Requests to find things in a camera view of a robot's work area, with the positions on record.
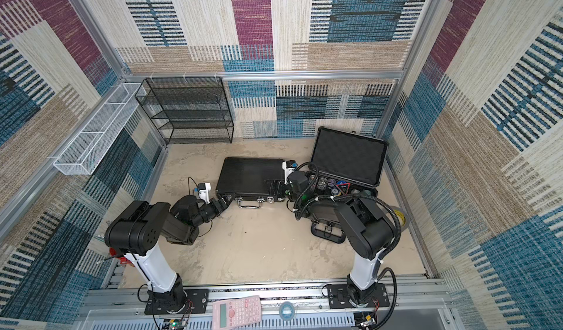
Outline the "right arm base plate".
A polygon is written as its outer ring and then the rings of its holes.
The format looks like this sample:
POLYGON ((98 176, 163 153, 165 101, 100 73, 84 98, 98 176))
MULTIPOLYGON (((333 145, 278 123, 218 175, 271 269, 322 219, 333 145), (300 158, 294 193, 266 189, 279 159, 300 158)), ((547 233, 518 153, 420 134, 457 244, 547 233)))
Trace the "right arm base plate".
POLYGON ((389 293, 386 286, 375 283, 366 290, 359 290, 354 284, 327 284, 321 289, 328 299, 330 309, 389 307, 389 293))

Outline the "black poker case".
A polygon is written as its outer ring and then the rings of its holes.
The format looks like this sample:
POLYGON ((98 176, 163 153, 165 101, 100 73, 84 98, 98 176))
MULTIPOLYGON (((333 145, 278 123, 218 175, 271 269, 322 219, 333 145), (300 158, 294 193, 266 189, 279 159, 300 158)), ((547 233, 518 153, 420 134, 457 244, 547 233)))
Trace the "black poker case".
POLYGON ((216 196, 240 208, 260 208, 263 203, 279 203, 268 197, 267 180, 282 179, 283 159, 227 157, 224 160, 216 196))

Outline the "grey poker case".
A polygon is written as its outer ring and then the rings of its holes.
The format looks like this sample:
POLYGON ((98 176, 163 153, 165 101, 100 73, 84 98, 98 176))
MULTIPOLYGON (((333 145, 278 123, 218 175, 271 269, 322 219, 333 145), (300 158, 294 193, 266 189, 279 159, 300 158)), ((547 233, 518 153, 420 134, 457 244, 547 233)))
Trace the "grey poker case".
POLYGON ((377 189, 387 142, 321 127, 312 158, 296 170, 377 189))

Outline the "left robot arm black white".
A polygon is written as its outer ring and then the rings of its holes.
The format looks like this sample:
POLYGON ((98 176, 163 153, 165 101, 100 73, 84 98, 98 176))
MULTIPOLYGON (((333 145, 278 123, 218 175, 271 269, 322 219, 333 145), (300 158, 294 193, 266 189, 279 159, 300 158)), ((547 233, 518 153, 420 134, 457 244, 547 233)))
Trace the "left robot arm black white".
POLYGON ((212 222, 229 204, 195 195, 186 195, 174 205, 135 200, 108 226, 104 241, 144 277, 151 308, 179 312, 188 297, 181 276, 167 263, 158 241, 164 237, 170 244, 191 246, 199 236, 199 226, 212 222))

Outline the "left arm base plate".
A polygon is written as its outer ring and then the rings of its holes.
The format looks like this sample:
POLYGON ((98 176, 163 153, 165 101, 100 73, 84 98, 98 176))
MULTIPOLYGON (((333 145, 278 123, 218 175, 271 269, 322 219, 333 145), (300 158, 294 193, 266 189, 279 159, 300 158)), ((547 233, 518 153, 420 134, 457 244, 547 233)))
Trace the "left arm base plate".
POLYGON ((181 293, 148 291, 145 315, 203 314, 208 304, 209 289, 185 289, 181 293))

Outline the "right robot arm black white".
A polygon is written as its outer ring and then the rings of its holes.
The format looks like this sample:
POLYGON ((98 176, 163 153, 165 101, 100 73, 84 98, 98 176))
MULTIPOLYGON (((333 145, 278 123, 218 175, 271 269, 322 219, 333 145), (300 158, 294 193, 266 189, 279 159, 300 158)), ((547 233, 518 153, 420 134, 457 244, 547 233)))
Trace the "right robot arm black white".
POLYGON ((384 258, 398 245, 403 227, 397 212, 372 192, 328 187, 315 173, 295 170, 274 186, 284 194, 297 220, 312 221, 312 234, 327 241, 348 242, 355 253, 347 276, 344 303, 353 307, 389 306, 380 281, 390 268, 381 268, 384 258))

